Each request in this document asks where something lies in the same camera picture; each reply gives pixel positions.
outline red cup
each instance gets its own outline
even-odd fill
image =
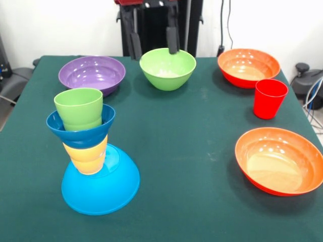
[[[275,79],[264,79],[256,83],[253,113],[262,119],[276,116],[288,93],[288,87]]]

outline yellow cup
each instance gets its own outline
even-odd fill
[[[64,148],[74,166],[85,175],[92,175],[99,172],[104,164],[107,136],[98,145],[88,149],[75,149],[64,144]]]

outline white wall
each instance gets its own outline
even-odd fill
[[[220,6],[221,0],[204,0],[198,56],[217,54]],[[272,54],[288,79],[300,61],[323,68],[322,7],[320,0],[232,0],[233,47]],[[118,9],[113,0],[0,0],[0,33],[12,67],[31,66],[45,54],[122,55]]]
[[[113,0],[0,0],[0,33],[12,68],[42,55],[122,55]]]
[[[225,0],[224,43],[227,34],[229,1]],[[215,56],[220,45],[221,0],[204,0],[204,25],[200,25],[198,56]],[[323,1],[232,0],[230,33],[233,48],[255,48],[273,55],[288,80],[296,74],[295,64],[306,62],[323,68]]]

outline purple bowl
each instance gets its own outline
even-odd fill
[[[69,89],[91,87],[108,96],[117,89],[125,74],[124,65],[116,59],[85,56],[64,65],[59,72],[59,80]]]

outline green cup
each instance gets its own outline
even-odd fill
[[[102,124],[103,94],[95,88],[59,93],[54,103],[67,131],[87,130]]]

